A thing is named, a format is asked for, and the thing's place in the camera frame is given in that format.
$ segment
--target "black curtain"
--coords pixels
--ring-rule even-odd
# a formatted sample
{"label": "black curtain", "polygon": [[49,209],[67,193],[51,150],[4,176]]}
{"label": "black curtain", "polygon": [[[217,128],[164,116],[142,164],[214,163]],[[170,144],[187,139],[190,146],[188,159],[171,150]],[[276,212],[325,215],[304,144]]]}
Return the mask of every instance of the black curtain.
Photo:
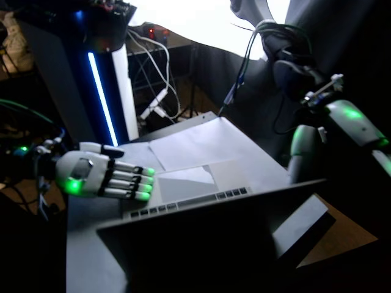
{"label": "black curtain", "polygon": [[[343,73],[345,98],[356,103],[386,135],[391,130],[387,122],[388,97],[384,96],[390,62],[387,41],[391,34],[386,25],[390,8],[386,0],[291,0],[287,15],[287,23],[307,31],[318,68],[327,76]],[[221,106],[243,58],[208,46],[200,46],[199,56],[197,83]],[[279,136],[272,130],[282,98],[269,64],[263,60],[251,61],[246,84],[240,88],[226,116],[274,159],[286,165],[293,133]],[[286,99],[277,122],[278,130],[294,126],[294,112],[298,108],[297,102]]]}

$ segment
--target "led strip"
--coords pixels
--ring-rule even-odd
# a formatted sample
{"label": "led strip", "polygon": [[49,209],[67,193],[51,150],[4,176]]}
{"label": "led strip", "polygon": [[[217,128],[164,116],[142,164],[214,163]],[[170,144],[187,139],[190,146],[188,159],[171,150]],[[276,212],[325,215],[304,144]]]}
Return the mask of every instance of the led strip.
{"label": "led strip", "polygon": [[97,63],[95,62],[95,57],[93,56],[92,53],[88,53],[88,59],[90,60],[93,78],[95,80],[95,84],[97,85],[100,103],[102,104],[102,108],[103,108],[103,112],[104,112],[104,117],[106,118],[106,122],[107,122],[108,127],[109,127],[109,132],[110,132],[110,136],[111,136],[111,140],[112,140],[112,145],[117,147],[118,146],[118,142],[117,142],[117,138],[115,136],[114,127],[112,126],[110,112],[109,112],[108,105],[106,103],[106,98],[104,96],[102,83],[100,81],[99,72],[98,72],[98,68],[97,68]]}

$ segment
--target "laptop touchpad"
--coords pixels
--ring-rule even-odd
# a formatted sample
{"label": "laptop touchpad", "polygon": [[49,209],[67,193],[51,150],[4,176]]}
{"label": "laptop touchpad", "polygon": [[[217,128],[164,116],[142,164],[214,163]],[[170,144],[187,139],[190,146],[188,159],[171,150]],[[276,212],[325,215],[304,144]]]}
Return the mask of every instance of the laptop touchpad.
{"label": "laptop touchpad", "polygon": [[157,175],[163,201],[179,201],[219,191],[208,165]]}

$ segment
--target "white robotic hand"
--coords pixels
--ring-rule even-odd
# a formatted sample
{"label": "white robotic hand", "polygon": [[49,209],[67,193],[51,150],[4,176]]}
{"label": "white robotic hand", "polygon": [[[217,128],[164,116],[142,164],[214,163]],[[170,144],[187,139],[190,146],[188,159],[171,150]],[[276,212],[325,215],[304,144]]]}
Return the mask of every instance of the white robotic hand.
{"label": "white robotic hand", "polygon": [[155,170],[120,162],[124,151],[93,142],[65,153],[56,163],[57,185],[77,197],[150,199]]}

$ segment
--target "open laptop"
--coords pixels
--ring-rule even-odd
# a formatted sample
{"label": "open laptop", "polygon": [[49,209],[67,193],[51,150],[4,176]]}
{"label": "open laptop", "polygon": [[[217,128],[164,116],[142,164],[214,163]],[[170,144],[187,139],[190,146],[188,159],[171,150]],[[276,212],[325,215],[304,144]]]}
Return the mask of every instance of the open laptop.
{"label": "open laptop", "polygon": [[225,161],[154,176],[151,199],[123,202],[123,218],[140,220],[177,209],[252,194],[236,161]]}
{"label": "open laptop", "polygon": [[[160,179],[156,182],[160,193],[163,184]],[[185,200],[162,198],[133,211],[138,215],[105,224],[97,233],[127,277],[143,279],[141,283],[227,283],[255,273],[267,278],[277,258],[272,232],[325,182],[311,181],[263,194],[241,192],[236,185],[239,194],[233,196],[228,190],[219,197],[222,189],[218,188],[217,193]],[[186,197],[188,190],[182,191]]]}

